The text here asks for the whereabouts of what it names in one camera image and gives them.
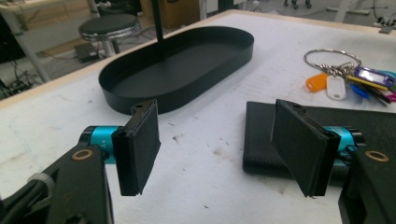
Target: metal stool leg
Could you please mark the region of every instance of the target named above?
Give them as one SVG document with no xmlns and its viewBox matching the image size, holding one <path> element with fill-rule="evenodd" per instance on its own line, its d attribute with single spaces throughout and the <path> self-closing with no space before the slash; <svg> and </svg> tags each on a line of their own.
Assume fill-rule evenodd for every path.
<svg viewBox="0 0 396 224">
<path fill-rule="evenodd" d="M 113 48 L 116 54 L 120 53 L 120 46 L 117 40 L 112 40 L 111 43 L 113 44 Z"/>
<path fill-rule="evenodd" d="M 105 50 L 105 56 L 111 57 L 114 55 L 114 52 L 111 50 L 110 43 L 108 41 L 101 41 L 103 49 Z"/>
<path fill-rule="evenodd" d="M 291 0 L 294 9 L 298 9 L 297 0 Z"/>
<path fill-rule="evenodd" d="M 311 8 L 312 7 L 311 0 L 305 0 L 305 5 L 307 8 Z"/>
</svg>

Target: white table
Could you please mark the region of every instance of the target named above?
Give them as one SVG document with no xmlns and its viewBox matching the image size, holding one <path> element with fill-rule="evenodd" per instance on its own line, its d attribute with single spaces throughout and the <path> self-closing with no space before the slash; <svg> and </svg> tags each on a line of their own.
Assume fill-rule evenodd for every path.
<svg viewBox="0 0 396 224">
<path fill-rule="evenodd" d="M 159 116 L 162 146 L 142 196 L 121 197 L 116 168 L 106 167 L 116 223 L 341 223 L 339 188 L 311 199 L 293 180 L 243 172 L 246 103 L 279 98 L 395 113 L 395 105 L 351 92 L 344 101 L 308 92 L 304 82 L 318 71 L 303 61 L 311 49 L 344 49 L 366 66 L 396 71 L 395 34 L 242 11 L 193 26 L 212 25 L 253 34 L 253 58 L 189 104 Z M 103 66 L 122 54 L 0 102 L 3 198 L 73 147 L 86 127 L 126 123 L 130 117 L 107 105 L 97 81 Z"/>
</svg>

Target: black metal tray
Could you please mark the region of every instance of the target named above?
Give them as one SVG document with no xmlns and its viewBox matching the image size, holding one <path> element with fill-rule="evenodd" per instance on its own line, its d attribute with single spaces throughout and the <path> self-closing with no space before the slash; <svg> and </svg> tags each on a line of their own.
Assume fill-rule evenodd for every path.
<svg viewBox="0 0 396 224">
<path fill-rule="evenodd" d="M 107 103 L 131 114 L 137 103 L 157 99 L 158 112 L 177 109 L 247 63 L 251 34 L 230 27 L 202 27 L 163 39 L 108 64 L 99 76 Z"/>
</svg>

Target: key ring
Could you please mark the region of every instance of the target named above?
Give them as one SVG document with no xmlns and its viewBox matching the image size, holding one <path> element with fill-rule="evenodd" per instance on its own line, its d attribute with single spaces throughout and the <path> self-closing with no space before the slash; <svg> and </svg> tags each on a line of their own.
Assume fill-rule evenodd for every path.
<svg viewBox="0 0 396 224">
<path fill-rule="evenodd" d="M 308 55 L 312 54 L 312 53 L 318 53 L 318 52 L 330 52 L 330 53 L 338 53 L 338 54 L 342 54 L 342 55 L 346 55 L 349 58 L 352 58 L 353 60 L 355 60 L 357 62 L 356 67 L 361 66 L 361 60 L 354 54 L 348 53 L 346 51 L 340 50 L 340 49 L 312 49 L 309 50 L 305 55 L 304 55 L 304 61 L 313 66 L 316 67 L 320 70 L 323 70 L 323 68 L 325 68 L 326 66 L 329 67 L 329 65 L 326 65 L 325 63 L 323 63 L 322 65 L 316 64 L 316 63 L 312 63 L 311 61 L 308 60 Z"/>
</svg>

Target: cardboard box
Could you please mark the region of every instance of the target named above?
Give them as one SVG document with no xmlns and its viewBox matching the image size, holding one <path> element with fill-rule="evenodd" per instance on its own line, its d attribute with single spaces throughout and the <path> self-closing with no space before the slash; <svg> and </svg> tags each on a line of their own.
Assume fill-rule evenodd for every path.
<svg viewBox="0 0 396 224">
<path fill-rule="evenodd" d="M 140 0 L 140 6 L 142 7 L 143 15 L 139 16 L 138 19 L 140 26 L 144 29 L 154 24 L 151 0 Z"/>
<path fill-rule="evenodd" d="M 33 30 L 86 15 L 90 15 L 88 3 L 86 1 L 73 1 L 25 12 L 19 15 L 19 20 L 24 30 Z"/>
<path fill-rule="evenodd" d="M 200 20 L 199 0 L 161 0 L 161 20 L 166 29 L 176 29 Z"/>
</svg>

